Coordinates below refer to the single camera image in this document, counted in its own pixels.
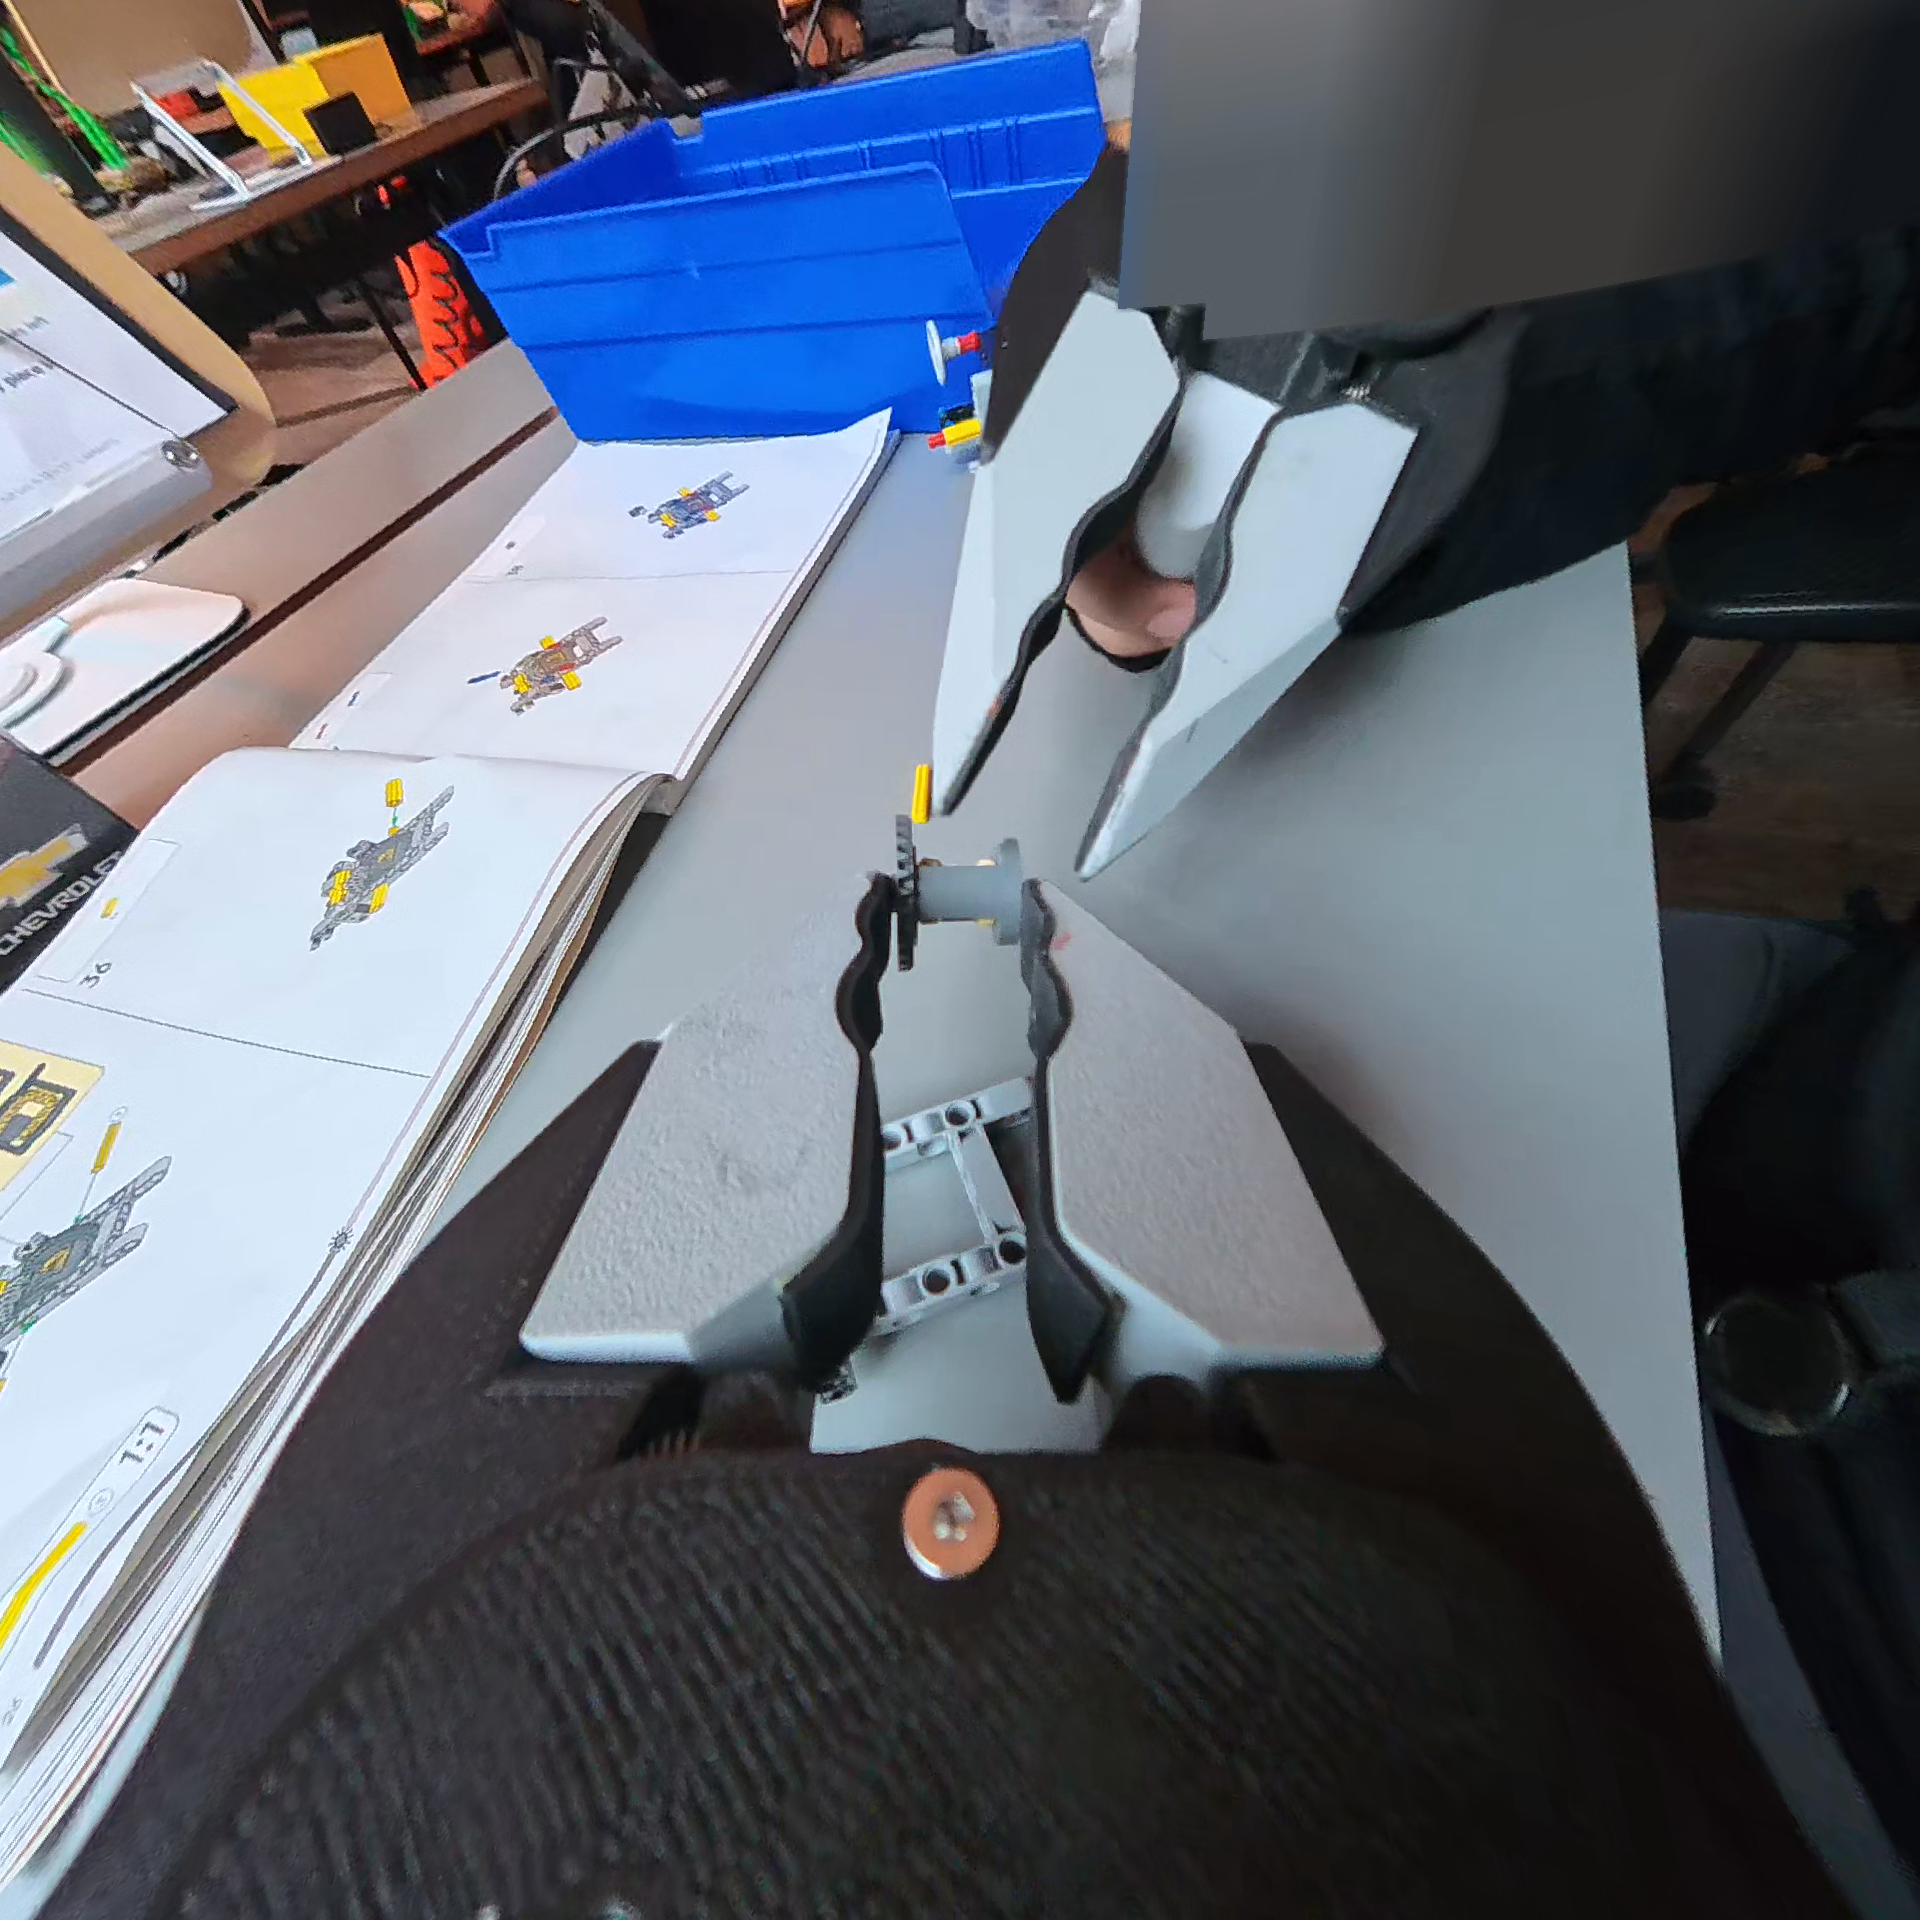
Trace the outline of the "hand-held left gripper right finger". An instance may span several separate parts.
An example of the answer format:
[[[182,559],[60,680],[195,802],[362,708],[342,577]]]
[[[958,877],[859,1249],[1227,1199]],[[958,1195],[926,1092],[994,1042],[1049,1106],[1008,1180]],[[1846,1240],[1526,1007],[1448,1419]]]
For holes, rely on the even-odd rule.
[[[1029,1329],[1058,1400],[1366,1371],[1385,1338],[1227,1019],[1053,881],[1022,884]]]

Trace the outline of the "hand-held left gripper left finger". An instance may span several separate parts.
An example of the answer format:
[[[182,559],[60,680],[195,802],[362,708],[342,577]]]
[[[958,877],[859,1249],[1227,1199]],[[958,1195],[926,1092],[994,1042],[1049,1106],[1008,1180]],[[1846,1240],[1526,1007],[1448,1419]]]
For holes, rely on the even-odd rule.
[[[534,1359],[842,1370],[881,1295],[896,906],[891,878],[854,881],[666,1028],[523,1324]]]

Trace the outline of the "grey lego differential housing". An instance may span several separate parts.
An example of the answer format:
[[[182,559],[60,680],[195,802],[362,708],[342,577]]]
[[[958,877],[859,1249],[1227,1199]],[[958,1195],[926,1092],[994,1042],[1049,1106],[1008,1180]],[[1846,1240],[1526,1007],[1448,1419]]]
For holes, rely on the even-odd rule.
[[[919,965],[920,932],[934,925],[981,925],[997,947],[1022,947],[1029,918],[1029,877],[1019,843],[1008,835],[989,858],[937,863],[919,854],[919,823],[896,816],[896,858],[881,877],[891,912],[891,958],[897,972]]]

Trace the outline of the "multicolour lego model section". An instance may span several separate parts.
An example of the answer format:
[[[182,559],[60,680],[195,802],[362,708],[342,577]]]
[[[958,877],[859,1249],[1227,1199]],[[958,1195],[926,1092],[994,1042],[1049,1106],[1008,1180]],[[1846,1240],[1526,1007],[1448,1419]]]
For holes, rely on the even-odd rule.
[[[945,332],[940,324],[924,324],[924,346],[940,389],[940,422],[926,436],[926,449],[940,451],[958,469],[975,469],[985,449],[989,409],[989,336],[981,329]]]

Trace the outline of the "lego instruction booklet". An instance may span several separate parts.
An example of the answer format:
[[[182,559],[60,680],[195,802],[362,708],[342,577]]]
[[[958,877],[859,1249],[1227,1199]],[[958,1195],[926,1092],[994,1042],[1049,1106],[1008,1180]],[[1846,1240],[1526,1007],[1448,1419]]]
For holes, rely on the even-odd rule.
[[[297,734],[215,757],[2,998],[2,1872],[421,1245],[642,804],[897,428],[577,445]]]

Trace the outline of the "black lego set box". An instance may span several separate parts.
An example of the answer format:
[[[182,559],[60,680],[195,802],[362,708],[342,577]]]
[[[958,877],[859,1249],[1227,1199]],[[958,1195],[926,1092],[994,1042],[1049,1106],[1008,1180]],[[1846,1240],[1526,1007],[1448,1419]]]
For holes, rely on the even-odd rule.
[[[60,938],[137,831],[2,734],[2,991]]]

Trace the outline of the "person's right hand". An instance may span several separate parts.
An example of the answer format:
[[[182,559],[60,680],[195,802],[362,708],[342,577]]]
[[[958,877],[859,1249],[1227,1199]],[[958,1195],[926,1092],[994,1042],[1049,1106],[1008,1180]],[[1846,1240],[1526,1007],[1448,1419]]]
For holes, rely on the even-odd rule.
[[[1190,636],[1194,583],[1146,566],[1137,525],[1127,523],[1076,571],[1066,614],[1088,648],[1131,672],[1146,672]]]

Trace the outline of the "blue plastic bin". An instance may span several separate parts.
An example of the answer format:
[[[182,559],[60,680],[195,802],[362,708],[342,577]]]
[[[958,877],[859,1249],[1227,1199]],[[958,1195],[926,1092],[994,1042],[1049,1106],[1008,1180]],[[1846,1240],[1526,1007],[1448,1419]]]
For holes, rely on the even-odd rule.
[[[444,228],[577,441],[934,432],[1107,132],[1084,39],[647,125]]]

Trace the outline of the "black office chair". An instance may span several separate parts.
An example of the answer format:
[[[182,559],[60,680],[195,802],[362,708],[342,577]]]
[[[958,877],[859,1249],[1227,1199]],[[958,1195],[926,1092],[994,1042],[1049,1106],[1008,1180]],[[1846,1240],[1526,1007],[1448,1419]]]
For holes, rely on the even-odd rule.
[[[1916,436],[1755,478],[1681,514],[1654,555],[1663,622],[1639,656],[1649,708],[1695,641],[1752,656],[1649,781],[1658,823],[1712,816],[1709,757],[1803,648],[1916,643]]]

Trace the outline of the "black badge reel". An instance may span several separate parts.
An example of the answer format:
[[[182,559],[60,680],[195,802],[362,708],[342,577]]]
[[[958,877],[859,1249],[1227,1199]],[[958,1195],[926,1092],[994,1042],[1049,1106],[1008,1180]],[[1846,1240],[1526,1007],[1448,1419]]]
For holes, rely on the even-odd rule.
[[[1697,1329],[1697,1377],[1747,1435],[1810,1439],[1851,1412],[1861,1365],[1826,1296],[1737,1295]]]

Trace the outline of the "wooden side table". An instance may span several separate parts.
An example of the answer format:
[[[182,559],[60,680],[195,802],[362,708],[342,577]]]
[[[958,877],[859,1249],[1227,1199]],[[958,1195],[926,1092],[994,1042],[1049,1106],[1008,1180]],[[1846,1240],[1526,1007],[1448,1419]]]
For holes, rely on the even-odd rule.
[[[91,228],[112,239],[143,270],[156,277],[173,276],[239,243],[285,228],[315,208],[346,202],[354,192],[396,181],[473,137],[503,132],[529,114],[543,119],[546,109],[548,91],[537,78],[455,91],[415,109],[404,122],[382,132],[372,149],[285,175],[247,200],[199,207],[192,192],[170,190],[132,208],[96,216]]]

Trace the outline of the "yellow box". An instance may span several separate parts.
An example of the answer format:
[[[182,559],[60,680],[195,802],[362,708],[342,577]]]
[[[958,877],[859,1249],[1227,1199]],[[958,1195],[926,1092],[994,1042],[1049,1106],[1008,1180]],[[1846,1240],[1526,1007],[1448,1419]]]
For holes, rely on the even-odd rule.
[[[219,78],[232,122],[276,156],[293,151],[320,156],[312,110],[354,96],[372,128],[386,132],[415,114],[408,89],[382,36],[357,36],[312,51],[239,78]]]

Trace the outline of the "instruction sign stand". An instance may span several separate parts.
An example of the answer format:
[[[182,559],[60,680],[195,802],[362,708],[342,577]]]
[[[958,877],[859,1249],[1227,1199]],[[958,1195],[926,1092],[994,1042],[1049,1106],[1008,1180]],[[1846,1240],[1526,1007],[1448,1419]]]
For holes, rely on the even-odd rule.
[[[56,253],[112,246],[34,175],[2,181],[2,626],[54,610],[115,566],[192,531],[251,490],[276,454],[255,389],[229,397],[222,339],[191,313],[154,332],[170,297],[125,254],[134,311]]]

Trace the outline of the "beige rounded board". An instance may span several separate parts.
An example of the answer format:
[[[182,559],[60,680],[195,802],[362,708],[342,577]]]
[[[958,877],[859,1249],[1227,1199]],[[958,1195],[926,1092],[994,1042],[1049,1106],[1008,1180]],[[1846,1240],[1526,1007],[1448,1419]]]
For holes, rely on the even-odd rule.
[[[37,68],[91,114],[134,106],[134,82],[187,61],[260,72],[281,60],[245,4],[2,4]]]

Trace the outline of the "grey lego frame assembly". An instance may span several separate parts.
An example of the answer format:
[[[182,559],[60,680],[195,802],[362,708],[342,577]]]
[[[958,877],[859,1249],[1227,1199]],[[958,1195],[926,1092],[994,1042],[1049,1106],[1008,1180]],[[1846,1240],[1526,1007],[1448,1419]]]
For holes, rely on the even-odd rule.
[[[1005,1077],[881,1127],[885,1217],[919,1258],[881,1254],[876,1321],[819,1405],[854,1398],[881,1343],[1027,1276],[1029,1233],[998,1147],[1029,1123],[1032,1080]]]

